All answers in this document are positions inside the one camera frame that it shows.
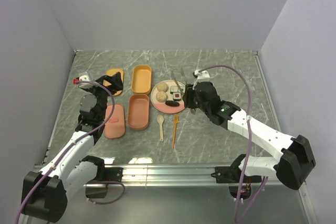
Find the red sushi roll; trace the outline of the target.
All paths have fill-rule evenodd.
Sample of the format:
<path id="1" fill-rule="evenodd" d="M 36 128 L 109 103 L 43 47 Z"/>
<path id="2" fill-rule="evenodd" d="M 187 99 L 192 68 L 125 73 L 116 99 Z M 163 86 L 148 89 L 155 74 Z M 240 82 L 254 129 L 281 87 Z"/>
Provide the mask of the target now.
<path id="1" fill-rule="evenodd" d="M 181 101 L 182 95 L 180 92 L 174 92 L 173 93 L 173 101 Z"/>

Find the yellow sushi roll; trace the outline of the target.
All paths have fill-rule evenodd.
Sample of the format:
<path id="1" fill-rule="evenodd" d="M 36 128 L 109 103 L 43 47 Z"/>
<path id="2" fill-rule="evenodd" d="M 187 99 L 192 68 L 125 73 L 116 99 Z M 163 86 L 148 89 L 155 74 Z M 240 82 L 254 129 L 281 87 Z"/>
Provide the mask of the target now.
<path id="1" fill-rule="evenodd" d="M 170 94 L 179 92 L 178 86 L 171 86 L 170 87 Z"/>

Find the metal tongs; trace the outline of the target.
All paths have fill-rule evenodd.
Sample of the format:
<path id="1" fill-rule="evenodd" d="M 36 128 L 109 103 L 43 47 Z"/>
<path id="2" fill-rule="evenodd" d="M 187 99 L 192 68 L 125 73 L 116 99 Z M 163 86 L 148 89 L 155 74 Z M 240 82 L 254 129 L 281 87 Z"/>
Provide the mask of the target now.
<path id="1" fill-rule="evenodd" d="M 181 87 L 181 85 L 180 85 L 179 82 L 177 81 L 177 79 L 176 79 L 176 77 L 175 77 L 173 71 L 171 72 L 171 76 L 173 77 L 173 80 L 174 80 L 176 86 L 178 86 L 178 88 Z M 190 83 L 188 83 L 188 79 L 187 79 L 187 77 L 186 77 L 186 75 L 185 75 L 185 73 L 184 73 L 183 68 L 181 68 L 181 76 L 182 76 L 183 80 L 185 81 L 185 85 L 186 85 L 186 84 L 190 84 Z M 191 95 L 192 95 L 192 99 L 193 99 L 193 108 L 192 108 L 192 109 L 189 109 L 189 110 L 190 110 L 190 112 L 191 112 L 193 115 L 195 115 L 195 113 L 196 113 L 196 109 L 197 109 L 196 94 L 195 94 L 195 92 L 191 92 Z"/>

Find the black sea cucumber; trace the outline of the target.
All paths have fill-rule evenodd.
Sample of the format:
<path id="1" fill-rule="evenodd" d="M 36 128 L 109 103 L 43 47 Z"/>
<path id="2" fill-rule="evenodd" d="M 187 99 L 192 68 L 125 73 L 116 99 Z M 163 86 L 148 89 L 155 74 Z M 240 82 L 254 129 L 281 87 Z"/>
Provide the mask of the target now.
<path id="1" fill-rule="evenodd" d="M 167 106 L 170 106 L 170 107 L 178 107 L 178 106 L 180 106 L 179 102 L 173 101 L 173 100 L 167 100 L 167 101 L 165 101 L 165 104 Z"/>

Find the steamed bun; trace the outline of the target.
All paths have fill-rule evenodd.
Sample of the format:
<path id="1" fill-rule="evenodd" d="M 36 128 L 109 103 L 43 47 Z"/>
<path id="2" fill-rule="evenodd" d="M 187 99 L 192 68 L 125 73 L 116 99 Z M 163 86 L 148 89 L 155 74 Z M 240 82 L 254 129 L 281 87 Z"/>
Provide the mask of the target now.
<path id="1" fill-rule="evenodd" d="M 159 103 L 165 103 L 166 100 L 168 99 L 168 95 L 166 92 L 164 91 L 159 91 L 157 94 L 156 94 L 156 100 L 157 102 Z"/>
<path id="2" fill-rule="evenodd" d="M 158 92 L 167 92 L 169 89 L 169 86 L 167 85 L 166 82 L 160 82 L 156 85 L 156 88 Z"/>

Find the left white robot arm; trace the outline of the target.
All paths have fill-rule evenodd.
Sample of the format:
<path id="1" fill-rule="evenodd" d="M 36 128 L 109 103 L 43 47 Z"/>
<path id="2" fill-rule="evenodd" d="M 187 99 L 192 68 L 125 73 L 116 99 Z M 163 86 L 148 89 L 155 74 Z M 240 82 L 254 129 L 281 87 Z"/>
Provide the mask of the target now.
<path id="1" fill-rule="evenodd" d="M 80 101 L 78 124 L 68 143 L 38 172 L 29 172 L 23 181 L 22 200 L 15 218 L 21 215 L 56 223 L 63 216 L 68 200 L 87 183 L 107 184 L 104 160 L 87 156 L 112 117 L 106 114 L 108 99 L 123 90 L 121 73 L 93 80 L 87 72 L 74 79 L 87 92 Z"/>

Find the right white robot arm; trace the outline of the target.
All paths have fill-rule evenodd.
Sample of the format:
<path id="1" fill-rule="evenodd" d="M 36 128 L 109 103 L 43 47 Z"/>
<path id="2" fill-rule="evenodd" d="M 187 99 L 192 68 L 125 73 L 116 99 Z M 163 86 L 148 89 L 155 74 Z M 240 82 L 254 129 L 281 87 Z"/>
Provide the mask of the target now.
<path id="1" fill-rule="evenodd" d="M 281 133 L 247 116 L 239 106 L 221 100 L 211 82 L 187 84 L 184 105 L 200 109 L 215 125 L 237 133 L 264 149 L 268 157 L 239 155 L 231 165 L 232 178 L 243 182 L 252 176 L 277 177 L 286 187 L 298 190 L 316 166 L 309 140 Z"/>

